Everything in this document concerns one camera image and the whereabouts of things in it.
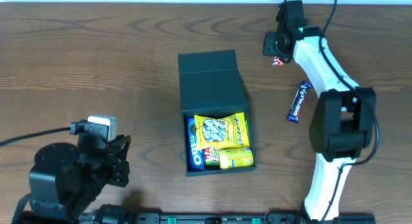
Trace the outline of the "yellow round candy tub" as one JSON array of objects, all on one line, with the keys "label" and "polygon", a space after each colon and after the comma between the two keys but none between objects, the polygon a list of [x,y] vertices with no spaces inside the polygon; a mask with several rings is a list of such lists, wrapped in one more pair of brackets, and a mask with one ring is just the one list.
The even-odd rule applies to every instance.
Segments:
[{"label": "yellow round candy tub", "polygon": [[223,170],[254,165],[254,155],[249,147],[221,150],[219,158],[220,169]]}]

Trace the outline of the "black gift box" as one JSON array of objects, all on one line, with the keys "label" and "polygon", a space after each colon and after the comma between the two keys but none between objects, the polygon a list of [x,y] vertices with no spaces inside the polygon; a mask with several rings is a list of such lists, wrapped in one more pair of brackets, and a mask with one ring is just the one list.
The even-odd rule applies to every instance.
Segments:
[{"label": "black gift box", "polygon": [[224,170],[221,170],[219,166],[205,166],[202,170],[196,170],[191,165],[190,125],[187,119],[194,115],[223,118],[243,112],[247,123],[250,148],[252,152],[255,151],[248,96],[238,70],[236,52],[222,50],[181,53],[178,55],[178,73],[186,176],[242,173],[255,170],[256,164]]}]

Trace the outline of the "yellow Hacks candy bag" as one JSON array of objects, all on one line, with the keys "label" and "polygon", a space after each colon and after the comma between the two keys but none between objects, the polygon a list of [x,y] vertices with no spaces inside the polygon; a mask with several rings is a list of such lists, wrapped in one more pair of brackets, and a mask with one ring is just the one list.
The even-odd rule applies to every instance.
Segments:
[{"label": "yellow Hacks candy bag", "polygon": [[244,113],[235,113],[224,118],[194,116],[197,149],[235,149],[250,147],[247,121]]}]

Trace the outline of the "purple Dairy Milk bar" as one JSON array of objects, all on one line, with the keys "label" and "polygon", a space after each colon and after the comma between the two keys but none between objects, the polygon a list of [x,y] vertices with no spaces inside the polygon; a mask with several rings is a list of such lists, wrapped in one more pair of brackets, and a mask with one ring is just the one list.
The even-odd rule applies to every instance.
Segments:
[{"label": "purple Dairy Milk bar", "polygon": [[295,94],[294,101],[291,105],[290,111],[286,116],[286,120],[289,122],[298,123],[300,112],[303,106],[303,102],[309,90],[312,89],[312,84],[307,81],[301,81],[298,86],[297,93]]}]

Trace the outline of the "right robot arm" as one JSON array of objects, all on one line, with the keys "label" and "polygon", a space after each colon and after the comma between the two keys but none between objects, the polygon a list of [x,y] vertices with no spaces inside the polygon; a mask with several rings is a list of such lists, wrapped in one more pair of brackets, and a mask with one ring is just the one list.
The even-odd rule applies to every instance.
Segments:
[{"label": "right robot arm", "polygon": [[310,191],[291,223],[375,223],[372,214],[340,214],[339,200],[352,167],[370,161],[379,146],[373,88],[351,79],[328,47],[326,28],[310,26],[303,2],[284,0],[277,30],[265,36],[263,54],[275,65],[295,61],[305,72],[318,101],[309,128],[316,153]]}]

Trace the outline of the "green Haribo gummy bag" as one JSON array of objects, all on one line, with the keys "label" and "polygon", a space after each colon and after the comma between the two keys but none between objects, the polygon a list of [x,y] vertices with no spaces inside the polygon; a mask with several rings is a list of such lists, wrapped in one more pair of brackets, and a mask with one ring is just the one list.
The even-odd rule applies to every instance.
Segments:
[{"label": "green Haribo gummy bag", "polygon": [[205,159],[205,165],[207,166],[220,166],[219,153],[223,149],[216,149],[213,147],[208,147],[203,150],[203,155]]}]

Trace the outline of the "red striped candy pack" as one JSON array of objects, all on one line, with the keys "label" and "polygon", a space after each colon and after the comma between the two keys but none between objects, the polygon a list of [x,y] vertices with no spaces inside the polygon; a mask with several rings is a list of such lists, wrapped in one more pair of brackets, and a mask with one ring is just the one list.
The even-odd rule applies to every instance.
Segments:
[{"label": "red striped candy pack", "polygon": [[275,66],[283,66],[285,64],[285,62],[280,58],[280,57],[274,57],[273,59],[273,67]]}]

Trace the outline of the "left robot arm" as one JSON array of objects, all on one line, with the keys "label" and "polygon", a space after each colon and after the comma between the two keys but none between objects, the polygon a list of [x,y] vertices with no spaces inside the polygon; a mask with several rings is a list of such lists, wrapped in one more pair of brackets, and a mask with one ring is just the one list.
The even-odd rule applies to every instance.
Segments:
[{"label": "left robot arm", "polygon": [[117,134],[117,118],[92,115],[67,131],[77,144],[57,142],[39,149],[29,172],[30,193],[16,206],[13,223],[79,223],[106,185],[129,183],[131,137]]}]

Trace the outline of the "blue Oreo cookie pack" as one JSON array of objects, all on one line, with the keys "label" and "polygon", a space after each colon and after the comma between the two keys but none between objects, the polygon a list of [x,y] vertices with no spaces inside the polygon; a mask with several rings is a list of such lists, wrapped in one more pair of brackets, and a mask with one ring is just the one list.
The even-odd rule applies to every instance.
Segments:
[{"label": "blue Oreo cookie pack", "polygon": [[203,171],[205,159],[202,150],[197,148],[196,123],[193,117],[187,117],[187,150],[189,154],[189,167],[191,171]]}]

